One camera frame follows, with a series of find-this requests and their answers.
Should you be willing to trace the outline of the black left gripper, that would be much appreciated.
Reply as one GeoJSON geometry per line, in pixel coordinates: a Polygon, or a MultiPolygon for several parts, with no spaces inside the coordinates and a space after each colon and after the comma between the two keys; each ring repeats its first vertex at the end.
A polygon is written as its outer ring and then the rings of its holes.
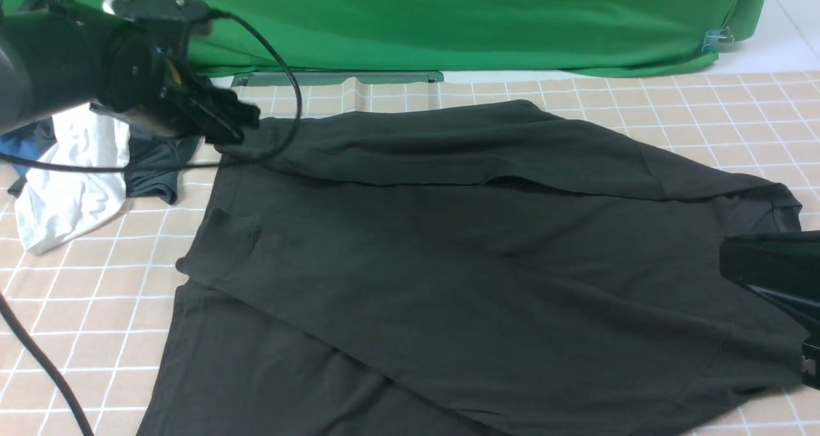
{"type": "Polygon", "coordinates": [[[215,88],[187,63],[162,54],[146,39],[120,39],[104,56],[102,89],[90,109],[170,140],[204,136],[241,144],[259,127],[260,109],[215,88]]]}

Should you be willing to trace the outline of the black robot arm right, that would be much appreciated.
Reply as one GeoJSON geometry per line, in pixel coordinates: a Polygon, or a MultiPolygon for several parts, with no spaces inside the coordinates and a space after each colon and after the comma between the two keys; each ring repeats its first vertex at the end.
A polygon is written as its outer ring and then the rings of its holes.
{"type": "Polygon", "coordinates": [[[819,232],[725,238],[721,275],[775,305],[808,331],[801,349],[803,384],[819,389],[819,232]]]}

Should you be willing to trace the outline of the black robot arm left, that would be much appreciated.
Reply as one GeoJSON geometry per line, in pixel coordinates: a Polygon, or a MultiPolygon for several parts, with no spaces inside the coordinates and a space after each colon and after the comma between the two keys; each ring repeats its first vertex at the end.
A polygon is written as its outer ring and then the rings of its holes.
{"type": "Polygon", "coordinates": [[[191,37],[211,33],[213,19],[200,0],[104,0],[102,9],[46,0],[7,16],[2,132],[86,104],[162,138],[242,143],[259,127],[258,107],[215,88],[188,62],[191,37]]]}

